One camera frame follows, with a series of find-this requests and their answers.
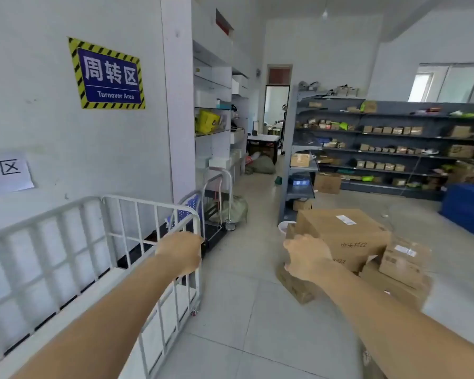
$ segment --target tiled floor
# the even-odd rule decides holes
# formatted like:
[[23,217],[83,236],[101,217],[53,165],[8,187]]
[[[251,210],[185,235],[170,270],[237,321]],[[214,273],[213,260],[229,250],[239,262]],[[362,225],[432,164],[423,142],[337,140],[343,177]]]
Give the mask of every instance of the tiled floor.
[[[277,229],[275,176],[243,176],[240,224],[203,262],[200,312],[190,319],[161,379],[359,379],[357,337],[331,300],[300,306],[275,278],[286,252]],[[341,191],[319,208],[360,208],[398,235],[434,250],[424,312],[474,342],[474,236],[437,214],[438,203]]]

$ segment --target human hand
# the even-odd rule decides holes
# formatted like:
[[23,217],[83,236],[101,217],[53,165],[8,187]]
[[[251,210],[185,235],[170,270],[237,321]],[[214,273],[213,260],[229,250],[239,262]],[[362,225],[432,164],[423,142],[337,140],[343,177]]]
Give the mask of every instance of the human hand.
[[177,276],[190,274],[200,265],[203,241],[201,236],[189,231],[171,233],[158,242],[156,255],[168,258]]
[[283,245],[291,261],[285,266],[286,271],[301,280],[312,281],[323,263],[332,260],[328,245],[312,235],[295,235],[294,240],[286,240]]

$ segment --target person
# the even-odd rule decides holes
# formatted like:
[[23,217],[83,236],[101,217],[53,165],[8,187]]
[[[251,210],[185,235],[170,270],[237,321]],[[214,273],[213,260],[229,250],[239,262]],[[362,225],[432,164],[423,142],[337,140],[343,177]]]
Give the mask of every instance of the person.
[[[46,344],[14,379],[117,378],[160,295],[199,266],[201,242],[189,232],[164,237],[155,256]],[[284,246],[291,259],[287,271],[327,293],[389,379],[474,379],[473,344],[362,281],[332,260],[322,240],[296,235]]]

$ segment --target blue plastic crate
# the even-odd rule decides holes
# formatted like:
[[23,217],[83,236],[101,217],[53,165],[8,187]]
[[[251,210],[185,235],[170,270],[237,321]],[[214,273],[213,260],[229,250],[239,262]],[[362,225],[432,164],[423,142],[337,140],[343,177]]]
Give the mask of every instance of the blue plastic crate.
[[462,183],[450,186],[440,214],[474,234],[474,185]]

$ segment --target white metal railing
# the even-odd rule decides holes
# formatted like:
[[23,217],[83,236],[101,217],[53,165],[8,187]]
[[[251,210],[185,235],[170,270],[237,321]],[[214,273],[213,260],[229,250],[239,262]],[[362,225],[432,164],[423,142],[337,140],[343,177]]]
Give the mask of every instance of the white metal railing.
[[[125,202],[132,205],[133,214],[122,210]],[[144,221],[139,206],[152,210],[154,220]],[[120,196],[84,198],[0,230],[0,377],[9,377],[13,373],[10,367],[15,364],[19,368],[26,362],[25,356],[15,354],[16,347],[42,333],[46,319],[63,317],[68,303],[76,304],[89,286],[107,271],[116,270],[119,256],[124,256],[129,268],[106,287],[106,293],[154,254],[162,237],[159,209],[176,213],[174,227],[168,232],[186,231],[186,225],[192,222],[193,232],[201,234],[200,218],[189,207]],[[190,214],[178,221],[177,210]],[[145,238],[154,230],[155,241]],[[141,255],[135,263],[130,256],[134,247],[140,248]],[[183,280],[185,290],[180,291],[177,286]],[[146,378],[158,372],[190,313],[198,307],[200,287],[200,269],[194,273],[194,280],[188,275],[177,278],[144,324],[137,343]],[[4,310],[11,308],[14,316],[7,313],[4,317]],[[125,370],[122,375],[128,377]]]

